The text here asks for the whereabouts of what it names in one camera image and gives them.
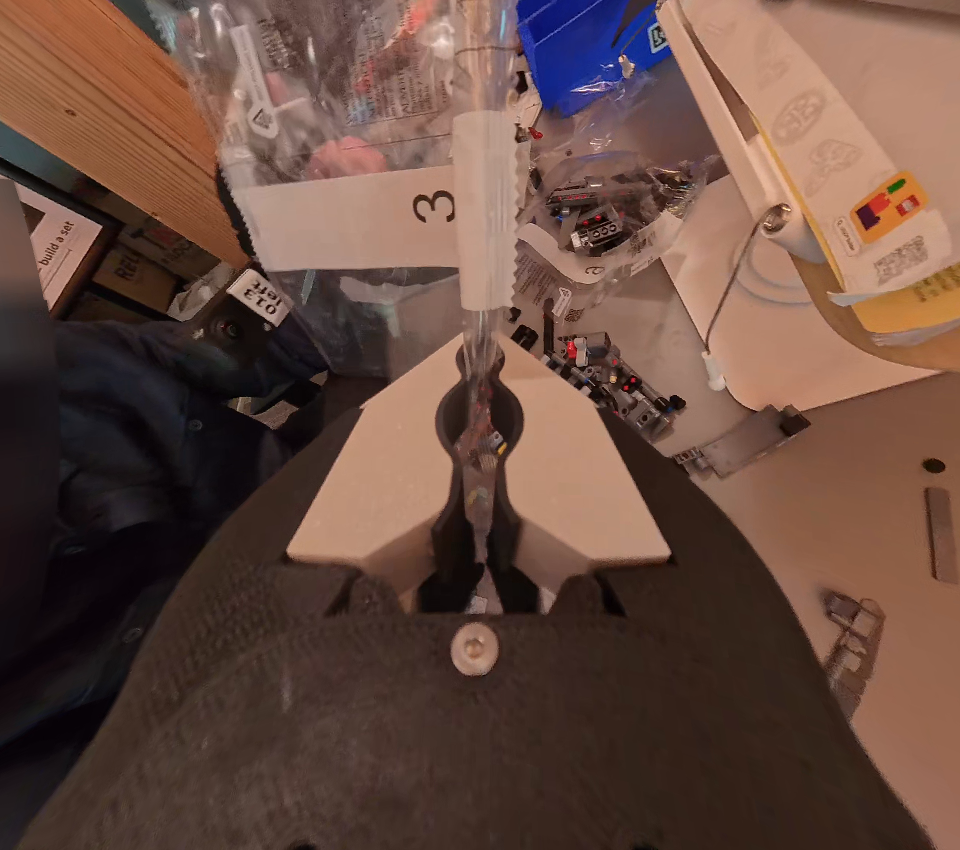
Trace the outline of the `small bag of black parts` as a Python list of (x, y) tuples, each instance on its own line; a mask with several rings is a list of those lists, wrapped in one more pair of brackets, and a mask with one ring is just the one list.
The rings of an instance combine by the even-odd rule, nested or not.
[(659, 165), (626, 150), (566, 157), (527, 197), (518, 239), (575, 284), (631, 276), (676, 242), (718, 162)]

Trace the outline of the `clear bag of lego pieces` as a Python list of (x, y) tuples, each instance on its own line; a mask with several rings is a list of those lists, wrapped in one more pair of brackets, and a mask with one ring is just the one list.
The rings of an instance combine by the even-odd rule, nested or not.
[(222, 202), (329, 368), (401, 377), (462, 335), (442, 408), (478, 568), (470, 484), (494, 494), (492, 377), (512, 304), (522, 145), (518, 0), (143, 0), (217, 145)]

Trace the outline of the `blue bin with tag label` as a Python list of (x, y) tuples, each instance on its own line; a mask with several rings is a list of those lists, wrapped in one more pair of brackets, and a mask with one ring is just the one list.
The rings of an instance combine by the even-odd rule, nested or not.
[(518, 0), (518, 33), (542, 106), (567, 117), (622, 76), (669, 59), (658, 0)]

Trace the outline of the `person's torso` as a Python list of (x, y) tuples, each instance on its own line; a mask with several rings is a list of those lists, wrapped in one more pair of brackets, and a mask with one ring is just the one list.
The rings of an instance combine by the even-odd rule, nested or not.
[(230, 406), (327, 361), (288, 318), (241, 366), (157, 321), (53, 321), (2, 376), (2, 744), (112, 698), (211, 536), (299, 445)]

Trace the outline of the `lego instruction booklet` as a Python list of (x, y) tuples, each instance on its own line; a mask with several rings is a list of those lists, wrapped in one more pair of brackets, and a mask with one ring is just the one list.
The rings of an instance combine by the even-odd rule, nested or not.
[(877, 346), (958, 330), (958, 0), (675, 0)]

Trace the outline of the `framed marker poster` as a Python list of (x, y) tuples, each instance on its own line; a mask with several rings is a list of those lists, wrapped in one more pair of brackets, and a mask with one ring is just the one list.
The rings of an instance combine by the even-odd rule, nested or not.
[(110, 249), (118, 224), (71, 196), (53, 196), (15, 182), (30, 233), (43, 298), (59, 316), (90, 280)]

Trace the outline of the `white book stand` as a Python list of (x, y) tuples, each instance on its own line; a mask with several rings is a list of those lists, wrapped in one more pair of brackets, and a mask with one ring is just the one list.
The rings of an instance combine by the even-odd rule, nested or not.
[(702, 338), (705, 373), (743, 406), (812, 410), (958, 372), (958, 328), (914, 346), (876, 345), (827, 291), (799, 198), (752, 115), (693, 35), (678, 0), (660, 0), (671, 44), (726, 173), (707, 185), (663, 257)]

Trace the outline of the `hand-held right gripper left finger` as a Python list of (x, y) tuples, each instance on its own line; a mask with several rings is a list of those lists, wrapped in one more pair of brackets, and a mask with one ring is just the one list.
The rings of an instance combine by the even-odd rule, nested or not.
[(359, 571), (402, 597), (428, 580), (469, 598), (474, 531), (443, 407), (463, 403), (461, 334), (366, 401), (287, 546), (296, 565)]

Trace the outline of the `lego subassembly with curved panel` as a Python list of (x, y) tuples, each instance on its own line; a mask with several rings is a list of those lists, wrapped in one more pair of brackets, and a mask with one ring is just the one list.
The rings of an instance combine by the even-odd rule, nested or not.
[[(546, 368), (647, 441), (664, 436), (686, 409), (682, 397), (661, 393), (626, 362), (606, 333), (558, 335), (551, 318), (545, 317), (543, 324), (541, 361)], [(810, 421), (792, 406), (769, 405), (672, 459), (692, 476), (725, 479), (785, 446), (809, 426)]]

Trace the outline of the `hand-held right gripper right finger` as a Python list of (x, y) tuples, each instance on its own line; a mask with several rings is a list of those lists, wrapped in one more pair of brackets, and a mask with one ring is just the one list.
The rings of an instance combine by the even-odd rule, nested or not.
[(606, 417), (517, 343), (498, 344), (487, 569), (500, 612), (540, 613), (543, 592), (574, 577), (665, 564), (670, 548)]

